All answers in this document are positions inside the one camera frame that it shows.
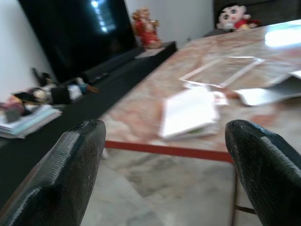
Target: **marble table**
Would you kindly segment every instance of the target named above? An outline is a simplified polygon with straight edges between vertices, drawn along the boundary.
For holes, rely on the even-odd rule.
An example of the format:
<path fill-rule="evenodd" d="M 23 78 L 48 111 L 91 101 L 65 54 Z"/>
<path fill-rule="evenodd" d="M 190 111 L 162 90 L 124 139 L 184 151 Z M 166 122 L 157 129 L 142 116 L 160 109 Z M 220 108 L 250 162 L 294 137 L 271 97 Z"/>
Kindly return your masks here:
<path fill-rule="evenodd" d="M 107 128 L 106 147 L 231 162 L 224 140 L 225 124 L 245 119 L 280 134 L 301 151 L 301 98 L 257 107 L 231 98 L 228 106 L 219 108 L 221 130 L 217 135 L 178 141 L 158 136 L 164 99 L 184 90 L 179 78 L 215 59 L 233 56 L 266 61 L 230 84 L 224 90 L 227 94 L 241 88 L 264 87 L 288 72 L 300 70 L 301 20 L 186 44 L 101 117 Z"/>

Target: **marble floor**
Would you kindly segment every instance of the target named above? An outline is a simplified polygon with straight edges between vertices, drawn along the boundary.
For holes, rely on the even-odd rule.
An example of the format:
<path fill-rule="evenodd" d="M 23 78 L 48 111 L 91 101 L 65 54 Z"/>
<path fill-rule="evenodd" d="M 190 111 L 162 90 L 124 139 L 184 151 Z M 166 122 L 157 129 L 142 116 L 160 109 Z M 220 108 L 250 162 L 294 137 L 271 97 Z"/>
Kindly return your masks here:
<path fill-rule="evenodd" d="M 227 226 L 233 166 L 192 158 L 109 150 L 82 226 Z M 251 207 L 242 188 L 239 204 Z M 237 226 L 260 226 L 238 212 Z"/>

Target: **book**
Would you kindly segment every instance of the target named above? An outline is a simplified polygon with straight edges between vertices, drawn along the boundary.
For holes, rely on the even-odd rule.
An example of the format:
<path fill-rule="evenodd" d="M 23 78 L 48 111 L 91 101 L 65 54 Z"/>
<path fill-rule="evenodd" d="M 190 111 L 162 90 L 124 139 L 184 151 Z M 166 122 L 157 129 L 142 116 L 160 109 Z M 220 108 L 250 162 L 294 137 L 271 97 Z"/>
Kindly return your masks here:
<path fill-rule="evenodd" d="M 5 120 L 5 116 L 2 115 L 2 116 L 0 116 L 0 129 L 4 129 L 4 130 L 8 130 L 8 131 L 14 130 L 17 127 L 33 120 L 35 117 L 43 114 L 44 112 L 46 112 L 50 109 L 53 109 L 53 107 L 50 105 L 40 106 L 39 109 L 36 110 L 35 112 L 33 112 L 32 114 L 24 116 L 18 121 L 10 122 L 10 123 L 7 123 Z"/>
<path fill-rule="evenodd" d="M 206 136 L 218 132 L 220 116 L 207 85 L 182 91 L 164 102 L 159 135 L 165 139 Z"/>
<path fill-rule="evenodd" d="M 44 120 L 40 121 L 39 123 L 33 125 L 32 127 L 26 129 L 25 131 L 23 131 L 20 134 L 17 135 L 12 135 L 9 133 L 5 133 L 5 132 L 0 132 L 0 137 L 5 137 L 5 138 L 22 138 L 24 139 L 27 135 L 39 130 L 40 128 L 42 128 L 43 126 L 45 126 L 46 124 L 48 124 L 49 122 L 53 121 L 54 119 L 56 119 L 57 117 L 59 117 L 62 113 L 60 111 L 56 111 L 54 112 L 51 116 L 45 118 Z"/>
<path fill-rule="evenodd" d="M 0 129 L 0 132 L 1 133 L 8 133 L 8 134 L 16 136 L 16 135 L 24 132 L 28 128 L 34 126 L 35 124 L 38 124 L 40 121 L 46 119 L 47 117 L 51 116 L 52 114 L 54 114 L 58 111 L 59 110 L 54 109 L 54 108 L 49 109 L 49 110 L 43 112 L 42 114 L 39 114 L 36 117 L 32 118 L 30 121 L 27 121 L 26 123 L 22 123 L 20 126 L 14 128 L 13 130 Z"/>

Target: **red table edge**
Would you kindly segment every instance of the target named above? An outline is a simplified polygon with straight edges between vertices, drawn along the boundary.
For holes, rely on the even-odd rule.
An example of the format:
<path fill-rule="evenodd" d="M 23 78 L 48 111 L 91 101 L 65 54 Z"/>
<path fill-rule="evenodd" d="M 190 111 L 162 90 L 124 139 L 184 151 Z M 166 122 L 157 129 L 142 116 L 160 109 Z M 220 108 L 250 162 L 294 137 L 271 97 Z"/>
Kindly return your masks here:
<path fill-rule="evenodd" d="M 198 159 L 208 159 L 215 161 L 225 161 L 233 163 L 228 152 L 197 150 L 190 148 L 158 146 L 158 145 L 143 145 L 126 142 L 109 141 L 105 142 L 106 148 L 124 149 L 129 151 L 148 152 L 156 154 L 168 154 L 181 157 L 190 157 Z"/>

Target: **plush doll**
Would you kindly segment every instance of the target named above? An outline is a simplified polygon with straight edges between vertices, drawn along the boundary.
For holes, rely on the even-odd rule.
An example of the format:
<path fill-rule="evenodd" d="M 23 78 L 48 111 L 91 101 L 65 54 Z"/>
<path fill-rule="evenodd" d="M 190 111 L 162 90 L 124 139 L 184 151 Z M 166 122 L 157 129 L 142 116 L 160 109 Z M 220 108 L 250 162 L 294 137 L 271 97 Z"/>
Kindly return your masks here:
<path fill-rule="evenodd" d="M 251 16 L 246 14 L 245 6 L 228 5 L 220 11 L 217 28 L 226 31 L 241 31 L 257 27 L 259 22 L 250 18 Z"/>

